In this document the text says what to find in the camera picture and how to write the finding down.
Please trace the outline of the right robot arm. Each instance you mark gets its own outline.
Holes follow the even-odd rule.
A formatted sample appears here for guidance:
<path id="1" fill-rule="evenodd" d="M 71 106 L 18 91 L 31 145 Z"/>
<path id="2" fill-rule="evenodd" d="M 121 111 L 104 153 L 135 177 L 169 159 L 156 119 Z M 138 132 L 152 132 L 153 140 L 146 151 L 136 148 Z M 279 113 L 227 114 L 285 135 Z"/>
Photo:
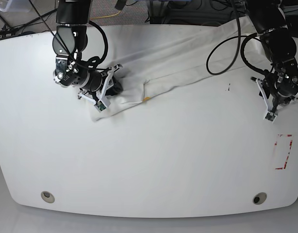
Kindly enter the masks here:
<path id="1" fill-rule="evenodd" d="M 55 82 L 62 87 L 77 86 L 84 94 L 98 101 L 98 92 L 104 87 L 111 68 L 99 68 L 109 50 L 104 30 L 90 21 L 90 0 L 61 0 L 56 14 L 56 34 L 52 47 L 56 53 Z M 87 24 L 95 27 L 104 42 L 101 57 L 93 56 L 87 61 L 82 59 L 87 37 Z"/>

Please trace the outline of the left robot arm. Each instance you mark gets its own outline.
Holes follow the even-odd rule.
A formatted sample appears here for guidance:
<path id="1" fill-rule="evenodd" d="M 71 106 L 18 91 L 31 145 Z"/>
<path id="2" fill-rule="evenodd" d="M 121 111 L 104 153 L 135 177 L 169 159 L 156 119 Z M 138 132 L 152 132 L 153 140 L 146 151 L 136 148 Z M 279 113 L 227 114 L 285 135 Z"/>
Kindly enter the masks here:
<path id="1" fill-rule="evenodd" d="M 279 7 L 280 1 L 244 0 L 242 4 L 256 32 L 244 39 L 241 58 L 250 69 L 264 76 L 263 80 L 253 78 L 253 81 L 257 83 L 267 107 L 265 118 L 273 121 L 278 114 L 278 106 L 285 107 L 292 101 L 298 102 L 296 43 Z M 244 56 L 247 42 L 257 36 L 266 58 L 271 62 L 271 71 L 256 68 Z"/>

